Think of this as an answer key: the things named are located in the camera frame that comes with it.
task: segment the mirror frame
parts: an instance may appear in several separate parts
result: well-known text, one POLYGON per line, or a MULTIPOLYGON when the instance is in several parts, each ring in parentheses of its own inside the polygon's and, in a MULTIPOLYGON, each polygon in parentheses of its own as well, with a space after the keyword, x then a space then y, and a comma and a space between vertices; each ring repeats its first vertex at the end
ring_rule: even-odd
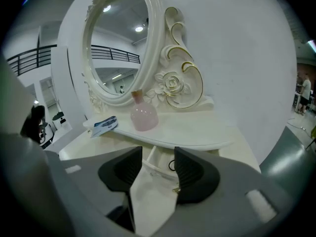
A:
POLYGON ((84 64, 84 76, 90 89, 105 104, 115 107, 123 107, 133 102, 131 92, 143 89, 146 90, 152 83, 152 78, 158 67, 160 51, 164 45, 164 13, 159 0, 145 0, 148 10, 150 28, 148 29, 147 42, 144 59, 132 85, 124 94, 113 95, 105 90, 95 79, 95 68, 91 56, 91 37, 95 23, 107 0, 93 0, 89 6, 83 32, 82 61, 84 64))

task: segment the perfume bottle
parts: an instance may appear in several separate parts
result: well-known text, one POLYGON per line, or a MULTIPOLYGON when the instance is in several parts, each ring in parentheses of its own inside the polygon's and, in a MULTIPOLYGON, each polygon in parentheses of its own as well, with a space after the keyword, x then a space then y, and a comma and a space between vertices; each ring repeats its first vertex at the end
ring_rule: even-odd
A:
POLYGON ((137 90, 132 92, 135 105, 130 112, 130 118, 133 121, 134 127, 137 131, 148 131, 158 124, 157 111, 149 103, 143 99, 143 91, 137 90))

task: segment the black metal railing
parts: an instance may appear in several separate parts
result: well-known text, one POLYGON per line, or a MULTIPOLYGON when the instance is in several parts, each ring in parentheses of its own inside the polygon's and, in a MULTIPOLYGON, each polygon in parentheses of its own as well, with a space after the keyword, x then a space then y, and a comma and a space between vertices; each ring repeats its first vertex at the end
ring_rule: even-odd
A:
MULTIPOLYGON (((20 76, 30 70, 50 64, 51 48, 56 46, 57 45, 47 45, 34 48, 12 56, 7 59, 7 62, 13 72, 17 76, 20 76)), ((139 55, 137 54, 100 45, 91 45, 91 55, 92 59, 140 63, 139 55)))
POLYGON ((30 70, 50 64, 51 48, 57 45, 47 45, 34 48, 7 59, 13 72, 20 76, 30 70))
POLYGON ((101 45, 91 45, 91 56, 92 59, 140 63, 139 55, 137 54, 101 45))

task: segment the card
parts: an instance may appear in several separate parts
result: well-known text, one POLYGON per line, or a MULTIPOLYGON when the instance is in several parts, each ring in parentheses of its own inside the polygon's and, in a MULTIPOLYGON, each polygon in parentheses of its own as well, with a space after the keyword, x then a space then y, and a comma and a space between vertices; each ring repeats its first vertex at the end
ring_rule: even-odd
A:
POLYGON ((98 137, 103 133, 106 133, 118 125, 118 120, 116 116, 112 116, 102 122, 94 124, 91 138, 98 137))

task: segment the oval mirror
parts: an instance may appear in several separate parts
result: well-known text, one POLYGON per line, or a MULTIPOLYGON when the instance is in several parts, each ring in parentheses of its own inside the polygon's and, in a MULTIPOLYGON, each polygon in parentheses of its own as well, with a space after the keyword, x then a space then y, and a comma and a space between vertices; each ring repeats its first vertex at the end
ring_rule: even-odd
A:
POLYGON ((92 73, 110 94, 124 94, 141 68, 148 33, 144 0, 108 0, 93 27, 92 73))

